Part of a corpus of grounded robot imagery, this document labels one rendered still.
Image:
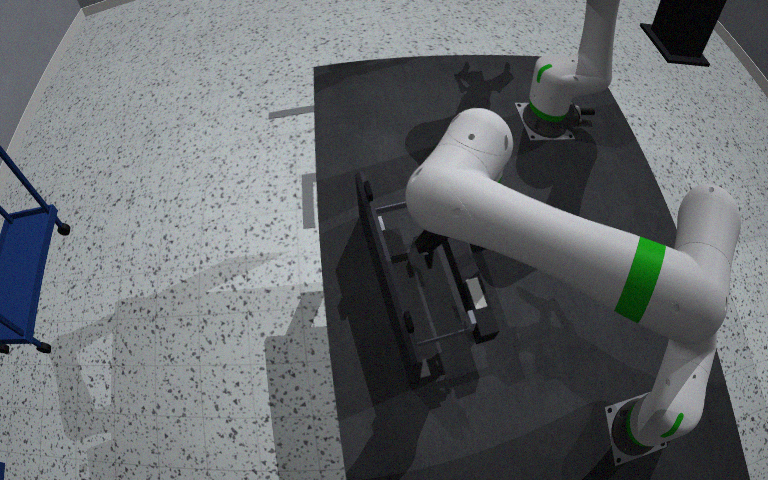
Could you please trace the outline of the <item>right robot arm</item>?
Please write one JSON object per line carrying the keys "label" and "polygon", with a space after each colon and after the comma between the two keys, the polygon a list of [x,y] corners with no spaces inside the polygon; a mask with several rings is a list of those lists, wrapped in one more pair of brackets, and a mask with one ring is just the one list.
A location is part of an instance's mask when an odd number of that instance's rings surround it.
{"label": "right robot arm", "polygon": [[536,61],[530,103],[523,110],[524,122],[536,134],[557,138],[566,129],[578,133],[580,116],[595,115],[594,109],[579,108],[571,100],[604,91],[612,81],[619,3],[620,0],[587,0],[578,53],[545,55]]}

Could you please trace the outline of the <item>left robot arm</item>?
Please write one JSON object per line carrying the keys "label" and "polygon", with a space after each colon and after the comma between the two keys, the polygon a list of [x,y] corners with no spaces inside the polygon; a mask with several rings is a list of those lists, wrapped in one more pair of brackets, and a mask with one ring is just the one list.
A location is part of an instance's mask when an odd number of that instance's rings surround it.
{"label": "left robot arm", "polygon": [[431,233],[467,242],[470,254],[489,249],[518,260],[669,338],[652,391],[618,410],[612,437],[621,452],[637,456],[689,433],[702,416],[728,309],[741,229],[735,200],[712,184],[690,190],[672,249],[499,184],[512,150],[499,115],[461,112],[408,181],[411,217]]}

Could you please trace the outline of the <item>black rectangular panel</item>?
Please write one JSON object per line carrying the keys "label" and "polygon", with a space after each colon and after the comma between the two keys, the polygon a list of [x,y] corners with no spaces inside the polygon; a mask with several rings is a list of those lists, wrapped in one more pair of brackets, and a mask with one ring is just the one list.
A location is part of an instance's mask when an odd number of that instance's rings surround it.
{"label": "black rectangular panel", "polygon": [[[383,295],[385,306],[391,322],[399,352],[404,365],[410,387],[419,385],[422,358],[414,333],[408,334],[404,312],[407,311],[396,278],[392,261],[387,249],[379,219],[373,201],[368,202],[364,190],[365,174],[358,172],[355,175],[357,181],[357,198],[359,216],[373,261],[377,279]],[[400,337],[400,340],[398,340]],[[409,374],[408,374],[409,373]]]}

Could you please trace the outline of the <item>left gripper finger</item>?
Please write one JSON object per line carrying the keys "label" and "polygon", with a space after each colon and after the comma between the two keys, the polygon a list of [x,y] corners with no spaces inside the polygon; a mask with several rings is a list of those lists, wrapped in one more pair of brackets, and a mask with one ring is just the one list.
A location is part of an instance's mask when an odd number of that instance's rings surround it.
{"label": "left gripper finger", "polygon": [[435,250],[439,245],[441,245],[448,238],[449,237],[431,233],[424,229],[424,231],[416,239],[415,245],[417,247],[418,253],[423,253],[425,255],[424,258],[425,258],[428,269],[432,268],[433,253],[434,253],[433,250]]}

